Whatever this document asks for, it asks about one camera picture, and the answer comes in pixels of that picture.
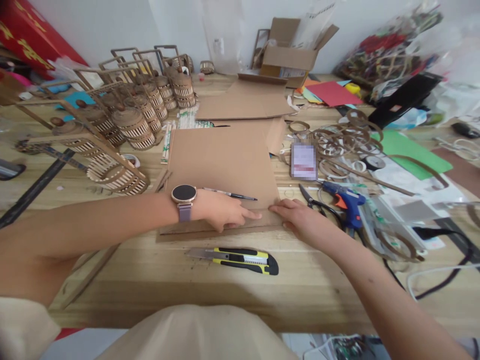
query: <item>pen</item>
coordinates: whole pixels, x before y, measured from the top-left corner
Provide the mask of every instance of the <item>pen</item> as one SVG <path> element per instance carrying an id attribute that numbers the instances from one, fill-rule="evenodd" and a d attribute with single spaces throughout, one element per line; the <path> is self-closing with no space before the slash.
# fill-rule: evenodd
<path id="1" fill-rule="evenodd" d="M 211 189 L 211 188 L 208 188 L 208 187 L 204 187 L 203 190 L 213 191 L 214 193 L 222 193 L 222 194 L 225 194 L 225 195 L 227 195 L 231 198 L 258 201 L 258 199 L 254 198 L 254 197 L 243 196 L 243 195 L 235 194 L 235 193 L 232 193 L 232 192 L 221 191 L 221 190 L 215 190 L 215 189 Z"/>

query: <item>white wall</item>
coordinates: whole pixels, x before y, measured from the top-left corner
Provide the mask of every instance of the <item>white wall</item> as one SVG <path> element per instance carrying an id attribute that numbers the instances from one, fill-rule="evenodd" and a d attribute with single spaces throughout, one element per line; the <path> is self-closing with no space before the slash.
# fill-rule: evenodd
<path id="1" fill-rule="evenodd" d="M 92 67 L 111 58 L 110 49 L 160 41 L 148 0 L 28 1 Z"/>
<path id="2" fill-rule="evenodd" d="M 181 53 L 193 58 L 196 69 L 201 60 L 210 58 L 201 0 L 29 1 L 92 66 L 109 58 L 111 48 L 136 46 L 145 50 L 158 44 L 176 44 Z M 241 1 L 244 30 L 240 53 L 243 61 L 249 64 L 257 29 L 269 28 L 273 17 L 300 17 L 312 0 Z M 340 30 L 320 51 L 313 71 L 331 72 L 354 46 L 389 19 L 401 14 L 405 2 L 338 0 L 332 21 Z M 480 0 L 439 0 L 439 3 L 446 20 L 480 13 Z"/>

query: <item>red paper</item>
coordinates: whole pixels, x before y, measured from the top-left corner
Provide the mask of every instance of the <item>red paper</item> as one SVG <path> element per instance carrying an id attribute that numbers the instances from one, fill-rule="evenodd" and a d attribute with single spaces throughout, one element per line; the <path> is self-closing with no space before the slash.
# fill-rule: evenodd
<path id="1" fill-rule="evenodd" d="M 322 99 L 328 106 L 340 106 L 346 104 L 363 104 L 363 101 L 353 95 L 336 81 L 321 82 L 306 87 L 314 95 Z"/>

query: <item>wrist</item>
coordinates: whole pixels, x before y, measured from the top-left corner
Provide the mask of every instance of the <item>wrist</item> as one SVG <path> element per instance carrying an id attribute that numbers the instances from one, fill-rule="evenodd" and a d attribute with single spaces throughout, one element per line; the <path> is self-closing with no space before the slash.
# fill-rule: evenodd
<path id="1" fill-rule="evenodd" d="M 197 189 L 196 198 L 192 202 L 191 206 L 191 220 L 203 220 L 208 218 L 209 204 L 208 194 L 204 189 Z"/>

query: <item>purple watch strap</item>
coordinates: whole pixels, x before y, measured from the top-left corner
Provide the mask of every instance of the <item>purple watch strap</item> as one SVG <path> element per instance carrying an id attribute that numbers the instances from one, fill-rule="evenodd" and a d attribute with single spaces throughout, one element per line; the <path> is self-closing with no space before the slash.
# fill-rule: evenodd
<path id="1" fill-rule="evenodd" d="M 192 219 L 192 204 L 178 205 L 180 222 L 189 222 Z"/>

